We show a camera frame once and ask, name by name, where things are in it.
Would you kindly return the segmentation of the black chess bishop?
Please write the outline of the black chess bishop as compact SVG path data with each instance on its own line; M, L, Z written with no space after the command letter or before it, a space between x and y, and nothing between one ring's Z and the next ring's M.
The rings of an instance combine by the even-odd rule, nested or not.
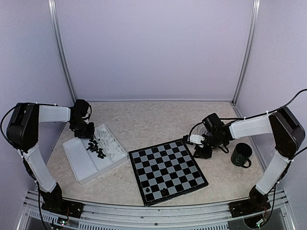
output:
M162 190L161 190L161 193L164 195L164 194L166 194L167 193L167 189L166 188L163 188Z

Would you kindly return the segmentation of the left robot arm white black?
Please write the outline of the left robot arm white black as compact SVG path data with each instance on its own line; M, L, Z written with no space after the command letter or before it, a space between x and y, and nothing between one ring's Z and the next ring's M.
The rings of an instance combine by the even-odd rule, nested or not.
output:
M69 123L70 130L79 139L94 136L94 123L89 119L91 105L78 99L72 107L45 103L17 103L7 114L11 114L6 131L1 134L19 152L25 169L33 178L39 192L39 208L79 218L83 203L64 199L62 189L50 174L38 145L39 124L50 122Z

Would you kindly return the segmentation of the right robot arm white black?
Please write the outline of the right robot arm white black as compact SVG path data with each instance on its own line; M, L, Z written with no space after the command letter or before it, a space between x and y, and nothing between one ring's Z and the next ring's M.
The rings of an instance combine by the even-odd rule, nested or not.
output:
M229 203L232 217L273 209L268 194L286 175L295 156L302 152L300 146L306 136L302 125L287 105L250 117L228 118L227 124L213 113L205 117L201 124L206 128L206 134L189 133L183 137L187 144L195 145L195 158L209 159L216 148L229 153L227 145L235 139L273 135L275 152L263 176L252 187L247 199Z

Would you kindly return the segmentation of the white plastic tray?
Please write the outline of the white plastic tray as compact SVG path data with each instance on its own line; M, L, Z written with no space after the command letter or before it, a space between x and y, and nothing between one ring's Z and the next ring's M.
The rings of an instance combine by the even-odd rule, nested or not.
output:
M97 142L98 139L96 135L98 130L107 130L111 133L111 131L108 129L108 127L105 124L96 127L95 133L92 138L95 139ZM115 161L112 161L107 155L106 158L104 159L98 158L96 153L92 153L89 150L86 150L88 147L88 142L89 139L73 138L63 143L65 154L68 158L68 161L70 163L76 181L78 181L80 184L84 184L128 160L129 156L127 152L124 150L124 148L120 145L118 141L117 143L124 151L125 156L121 158L118 157L115 159Z

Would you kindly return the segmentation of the black white chessboard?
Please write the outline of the black white chessboard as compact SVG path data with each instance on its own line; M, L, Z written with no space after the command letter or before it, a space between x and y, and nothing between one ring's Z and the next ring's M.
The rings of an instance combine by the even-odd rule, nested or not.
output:
M182 139L130 151L129 157L145 207L209 185Z

